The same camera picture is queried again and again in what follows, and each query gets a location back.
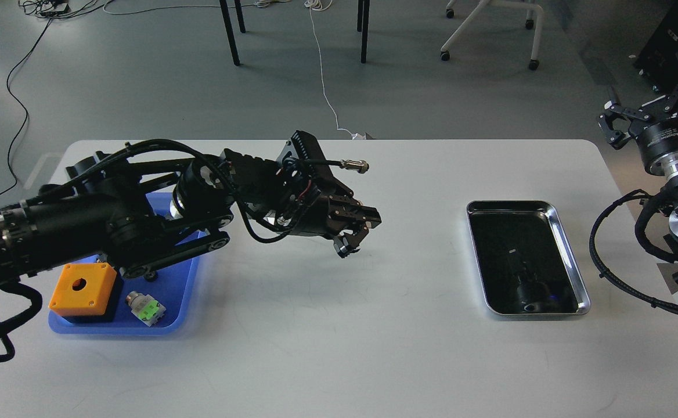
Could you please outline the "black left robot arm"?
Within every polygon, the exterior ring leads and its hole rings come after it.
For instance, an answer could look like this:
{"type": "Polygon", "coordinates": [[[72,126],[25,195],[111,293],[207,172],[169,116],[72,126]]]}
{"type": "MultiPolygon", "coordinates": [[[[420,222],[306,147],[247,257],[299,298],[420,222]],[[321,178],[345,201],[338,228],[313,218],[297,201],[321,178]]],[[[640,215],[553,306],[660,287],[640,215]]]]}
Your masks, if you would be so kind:
{"type": "Polygon", "coordinates": [[[153,275],[224,247],[233,206],[260,243],[320,236],[342,258],[357,252],[381,215],[334,177],[333,166],[369,169],[363,160],[328,160],[304,131],[275,160],[151,139],[67,167],[67,182],[0,208],[0,363],[15,357],[10,332],[40,311],[41,294],[21,276],[91,255],[122,278],[153,275]]]}

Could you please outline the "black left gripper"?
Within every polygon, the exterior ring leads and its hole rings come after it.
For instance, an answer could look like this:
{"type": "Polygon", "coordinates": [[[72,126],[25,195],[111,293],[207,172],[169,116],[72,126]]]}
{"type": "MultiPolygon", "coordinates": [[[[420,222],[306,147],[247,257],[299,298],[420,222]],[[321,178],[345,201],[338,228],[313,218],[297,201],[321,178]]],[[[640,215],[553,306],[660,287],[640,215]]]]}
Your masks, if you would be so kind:
{"type": "Polygon", "coordinates": [[[362,204],[351,189],[333,193],[312,189],[298,201],[299,192],[281,192],[281,216],[290,220],[289,235],[334,237],[334,249],[341,258],[359,251],[369,229],[382,220],[376,207],[362,204]]]}

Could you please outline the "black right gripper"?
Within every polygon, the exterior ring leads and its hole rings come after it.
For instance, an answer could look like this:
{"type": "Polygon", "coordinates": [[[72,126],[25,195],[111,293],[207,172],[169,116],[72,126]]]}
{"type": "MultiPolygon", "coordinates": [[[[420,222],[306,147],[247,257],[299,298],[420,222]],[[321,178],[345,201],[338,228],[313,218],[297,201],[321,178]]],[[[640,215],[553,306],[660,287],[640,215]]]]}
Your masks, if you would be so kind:
{"type": "Polygon", "coordinates": [[[678,154],[678,51],[672,55],[653,53],[646,61],[644,75],[657,89],[658,97],[639,109],[607,101],[597,116],[597,126],[614,150],[635,139],[644,171],[670,178],[663,160],[669,154],[678,154]],[[617,120],[627,121],[628,127],[615,129],[617,120]]]}

